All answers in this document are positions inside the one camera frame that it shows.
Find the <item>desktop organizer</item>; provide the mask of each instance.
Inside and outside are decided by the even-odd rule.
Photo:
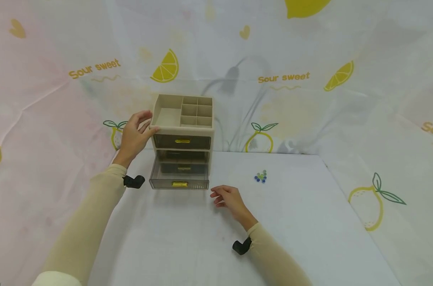
[[[150,128],[156,154],[153,189],[208,189],[214,138],[213,99],[159,94]]]

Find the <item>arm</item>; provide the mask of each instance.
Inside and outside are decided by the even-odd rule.
[[[139,129],[140,123],[151,117],[150,111],[141,111],[129,119],[113,164],[91,179],[86,198],[51,249],[34,286],[87,284],[108,220],[123,196],[127,168],[157,132],[147,130],[149,121]]]
[[[252,240],[250,251],[253,260],[274,286],[311,286],[312,283],[300,265],[268,234],[253,214],[244,205],[239,190],[235,187],[212,188],[217,208],[226,207]]]

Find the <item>open drawer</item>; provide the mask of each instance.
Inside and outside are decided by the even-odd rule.
[[[208,152],[158,150],[151,172],[153,189],[208,189]]]

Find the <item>hand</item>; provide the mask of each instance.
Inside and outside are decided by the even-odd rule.
[[[216,198],[213,203],[217,208],[226,207],[243,228],[248,231],[258,220],[252,215],[244,205],[240,192],[236,187],[217,186],[211,189],[210,198]]]
[[[145,148],[148,139],[158,132],[158,127],[148,129],[151,121],[144,123],[139,129],[140,124],[151,117],[153,114],[149,110],[140,111],[131,116],[124,126],[121,147],[113,160],[114,164],[128,168],[132,160]]]

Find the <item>fabric backdrop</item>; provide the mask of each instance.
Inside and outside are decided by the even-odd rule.
[[[2,285],[158,93],[213,97],[216,151],[319,154],[402,285],[433,285],[433,0],[0,1]]]

